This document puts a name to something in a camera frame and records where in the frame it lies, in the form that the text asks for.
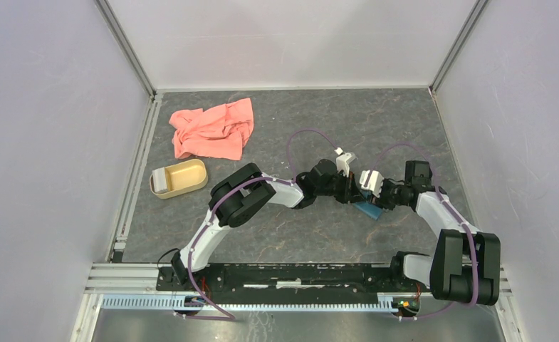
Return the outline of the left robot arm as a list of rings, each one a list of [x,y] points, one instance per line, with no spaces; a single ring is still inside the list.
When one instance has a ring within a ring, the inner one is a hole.
[[[303,209],[317,197],[332,197],[342,204],[366,201],[351,171],[323,159],[310,171],[283,180],[262,172],[251,162],[218,183],[204,221],[186,247],[171,260],[174,282],[184,290],[195,289],[201,281],[201,270],[222,239],[236,227],[247,223],[267,204],[289,209]]]

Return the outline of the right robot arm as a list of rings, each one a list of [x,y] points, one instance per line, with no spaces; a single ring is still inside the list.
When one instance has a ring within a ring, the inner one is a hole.
[[[429,162],[409,160],[404,179],[395,181],[372,174],[372,203],[384,210],[408,207],[437,236],[432,255],[398,252],[388,279],[398,291],[416,282],[435,299],[493,306],[500,294],[501,242],[464,219],[444,190],[433,182]]]

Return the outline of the blue card holder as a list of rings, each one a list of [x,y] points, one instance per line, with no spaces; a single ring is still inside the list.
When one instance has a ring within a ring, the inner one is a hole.
[[[364,190],[362,190],[362,192],[367,195],[367,202],[355,203],[353,205],[369,218],[378,220],[382,215],[382,209],[371,202],[373,194]]]

